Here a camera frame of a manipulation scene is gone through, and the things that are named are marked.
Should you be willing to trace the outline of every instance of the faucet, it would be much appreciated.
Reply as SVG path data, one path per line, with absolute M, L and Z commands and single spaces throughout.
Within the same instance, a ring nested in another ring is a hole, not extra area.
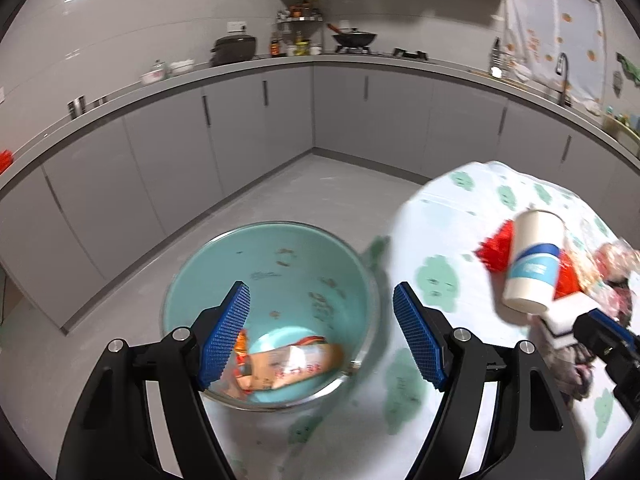
M 562 82 L 562 92 L 558 98 L 558 105 L 561 107 L 566 106 L 566 84 L 569 79 L 569 58 L 564 52 L 558 56 L 558 64 L 556 65 L 556 73 L 562 75 L 564 71 L 564 81 Z

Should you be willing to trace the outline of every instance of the pot handle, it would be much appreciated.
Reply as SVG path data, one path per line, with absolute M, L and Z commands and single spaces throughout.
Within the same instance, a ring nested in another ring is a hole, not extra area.
M 330 28 L 332 31 L 334 31 L 336 34 L 342 34 L 342 31 L 335 25 L 332 25 L 331 23 L 327 23 L 326 26 L 327 28 Z

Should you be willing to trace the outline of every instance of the white paper cup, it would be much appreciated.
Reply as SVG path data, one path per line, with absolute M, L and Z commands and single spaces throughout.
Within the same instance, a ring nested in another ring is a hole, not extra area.
M 533 209 L 513 225 L 509 270 L 502 302 L 527 314 L 543 314 L 551 305 L 558 273 L 564 222 L 555 213 Z

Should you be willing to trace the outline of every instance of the wall outlet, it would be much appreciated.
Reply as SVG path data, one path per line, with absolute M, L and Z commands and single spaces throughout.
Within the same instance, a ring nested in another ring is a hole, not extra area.
M 246 31 L 246 22 L 226 22 L 227 32 L 244 32 Z

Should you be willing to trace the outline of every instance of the bowl rim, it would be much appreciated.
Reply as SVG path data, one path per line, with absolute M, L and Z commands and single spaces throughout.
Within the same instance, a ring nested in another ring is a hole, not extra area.
M 161 335 L 162 336 L 166 335 L 164 333 L 164 312 L 166 310 L 167 297 L 170 291 L 172 290 L 178 275 L 180 275 L 182 270 L 190 263 L 190 261 L 194 257 L 197 256 L 197 254 L 200 253 L 200 251 L 204 250 L 204 248 L 207 247 L 209 244 L 216 242 L 218 240 L 221 240 L 222 238 L 225 238 L 238 231 L 256 227 L 256 226 L 261 226 L 261 225 L 276 225 L 276 224 L 311 228 L 315 231 L 319 231 L 322 234 L 325 234 L 329 238 L 332 238 L 334 242 L 338 242 L 346 249 L 346 251 L 353 257 L 353 259 L 359 265 L 360 271 L 362 273 L 362 277 L 366 282 L 367 294 L 369 296 L 369 305 L 370 305 L 370 316 L 369 316 L 370 319 L 369 319 L 368 328 L 365 333 L 364 339 L 362 340 L 362 344 L 360 345 L 360 348 L 358 349 L 358 352 L 356 353 L 356 355 L 348 363 L 344 365 L 344 367 L 340 371 L 339 376 L 337 376 L 335 379 L 331 380 L 329 383 L 325 384 L 322 388 L 320 388 L 320 390 L 316 391 L 315 393 L 309 396 L 302 397 L 301 399 L 287 400 L 283 402 L 260 402 L 255 405 L 250 405 L 249 403 L 243 400 L 234 399 L 233 397 L 229 397 L 229 396 L 222 396 L 221 394 L 212 392 L 208 388 L 206 388 L 203 392 L 201 392 L 204 396 L 208 397 L 209 399 L 216 400 L 217 402 L 221 402 L 222 404 L 225 404 L 229 407 L 236 408 L 238 410 L 243 410 L 246 412 L 263 412 L 263 413 L 264 412 L 280 412 L 283 410 L 288 410 L 291 408 L 295 408 L 297 406 L 301 406 L 303 404 L 308 404 L 310 402 L 313 402 L 314 400 L 321 399 L 322 397 L 325 397 L 330 393 L 332 393 L 333 391 L 337 390 L 338 387 L 340 387 L 340 385 L 343 384 L 349 377 L 357 373 L 357 371 L 362 366 L 364 359 L 366 358 L 367 354 L 369 353 L 369 350 L 371 349 L 371 346 L 373 345 L 373 341 L 375 339 L 376 333 L 378 332 L 380 321 L 381 321 L 380 292 L 378 290 L 378 283 L 376 282 L 376 279 L 372 271 L 364 263 L 360 254 L 358 254 L 358 251 L 356 251 L 353 247 L 351 247 L 351 245 L 349 245 L 347 242 L 342 240 L 342 238 L 340 238 L 339 236 L 333 234 L 330 231 L 327 231 L 326 229 L 322 229 L 321 227 L 318 227 L 312 224 L 307 224 L 304 222 L 295 222 L 295 221 L 287 221 L 287 220 L 273 220 L 273 221 L 267 220 L 267 221 L 253 222 L 251 224 L 238 226 L 222 234 L 219 234 L 218 236 L 213 237 L 211 240 L 209 240 L 204 245 L 199 247 L 191 256 L 187 258 L 187 260 L 180 266 L 180 269 L 174 274 L 174 276 L 172 277 L 171 283 L 169 283 L 169 285 L 167 286 L 164 292 L 164 297 L 162 298 L 162 308 L 160 309 Z

